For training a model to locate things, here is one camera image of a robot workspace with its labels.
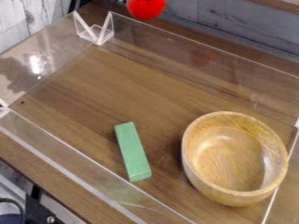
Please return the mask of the red plush strawberry toy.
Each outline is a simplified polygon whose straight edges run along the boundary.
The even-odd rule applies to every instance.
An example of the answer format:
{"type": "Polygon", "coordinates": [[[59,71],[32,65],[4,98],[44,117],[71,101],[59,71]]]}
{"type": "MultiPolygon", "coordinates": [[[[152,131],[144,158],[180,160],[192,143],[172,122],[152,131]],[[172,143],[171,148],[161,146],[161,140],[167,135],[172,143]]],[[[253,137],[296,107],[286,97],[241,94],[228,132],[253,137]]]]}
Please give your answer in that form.
{"type": "Polygon", "coordinates": [[[143,20],[157,17],[164,11],[165,0],[127,0],[129,14],[143,20]]]}

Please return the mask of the clear acrylic enclosure wall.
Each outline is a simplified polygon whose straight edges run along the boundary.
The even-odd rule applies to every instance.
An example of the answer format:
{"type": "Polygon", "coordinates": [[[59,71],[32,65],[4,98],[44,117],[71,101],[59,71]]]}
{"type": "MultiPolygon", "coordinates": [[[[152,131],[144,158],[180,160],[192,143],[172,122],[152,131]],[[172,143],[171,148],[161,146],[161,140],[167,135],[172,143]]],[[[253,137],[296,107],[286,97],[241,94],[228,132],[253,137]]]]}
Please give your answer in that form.
{"type": "Polygon", "coordinates": [[[299,68],[112,17],[104,45],[68,15],[0,53],[0,160],[88,224],[299,224],[299,68]],[[209,200],[183,170],[183,132],[219,111],[253,116],[287,149],[284,181],[249,206],[209,200]],[[115,133],[128,122],[152,170],[136,182],[115,133]]]}

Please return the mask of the wooden bowl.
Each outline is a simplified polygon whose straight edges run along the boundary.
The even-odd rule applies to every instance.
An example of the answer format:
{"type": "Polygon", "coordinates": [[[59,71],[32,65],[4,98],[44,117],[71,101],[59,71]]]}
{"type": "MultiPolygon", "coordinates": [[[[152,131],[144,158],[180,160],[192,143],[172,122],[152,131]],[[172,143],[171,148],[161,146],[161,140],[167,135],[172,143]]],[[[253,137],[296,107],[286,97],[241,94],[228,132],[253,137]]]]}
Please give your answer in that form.
{"type": "Polygon", "coordinates": [[[183,133],[181,166],[208,199],[245,207],[268,198],[286,178],[286,144],[253,116],[212,112],[196,118],[183,133]]]}

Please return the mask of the black metal clamp base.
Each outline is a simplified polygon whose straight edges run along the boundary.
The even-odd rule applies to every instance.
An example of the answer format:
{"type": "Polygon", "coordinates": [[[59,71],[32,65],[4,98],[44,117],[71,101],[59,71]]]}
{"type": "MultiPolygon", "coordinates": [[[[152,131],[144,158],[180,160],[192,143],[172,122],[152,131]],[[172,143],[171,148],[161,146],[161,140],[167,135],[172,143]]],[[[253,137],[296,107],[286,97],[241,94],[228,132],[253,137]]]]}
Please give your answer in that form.
{"type": "Polygon", "coordinates": [[[65,224],[56,214],[41,204],[41,189],[35,185],[25,195],[24,224],[65,224]]]}

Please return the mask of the green rectangular block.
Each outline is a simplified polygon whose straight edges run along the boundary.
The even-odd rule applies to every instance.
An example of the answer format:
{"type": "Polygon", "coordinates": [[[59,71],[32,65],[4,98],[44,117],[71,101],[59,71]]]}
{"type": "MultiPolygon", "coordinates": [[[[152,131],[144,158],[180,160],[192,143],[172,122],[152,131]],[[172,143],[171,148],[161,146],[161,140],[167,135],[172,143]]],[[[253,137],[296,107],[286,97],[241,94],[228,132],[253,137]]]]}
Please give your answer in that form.
{"type": "Polygon", "coordinates": [[[141,179],[148,179],[152,176],[152,170],[135,124],[125,122],[116,125],[115,133],[128,180],[136,182],[141,179]]]}

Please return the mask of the clear acrylic corner bracket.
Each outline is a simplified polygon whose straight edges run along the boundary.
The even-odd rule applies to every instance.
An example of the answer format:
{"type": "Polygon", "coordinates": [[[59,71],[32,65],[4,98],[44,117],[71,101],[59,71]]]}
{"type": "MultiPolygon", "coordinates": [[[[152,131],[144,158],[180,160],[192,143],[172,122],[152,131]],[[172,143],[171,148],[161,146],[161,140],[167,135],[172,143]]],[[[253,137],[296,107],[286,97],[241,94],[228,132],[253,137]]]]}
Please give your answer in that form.
{"type": "Polygon", "coordinates": [[[83,17],[76,11],[73,11],[72,16],[79,37],[92,44],[103,46],[104,43],[115,36],[112,13],[109,12],[107,14],[107,18],[101,26],[97,24],[88,26],[83,17]]]}

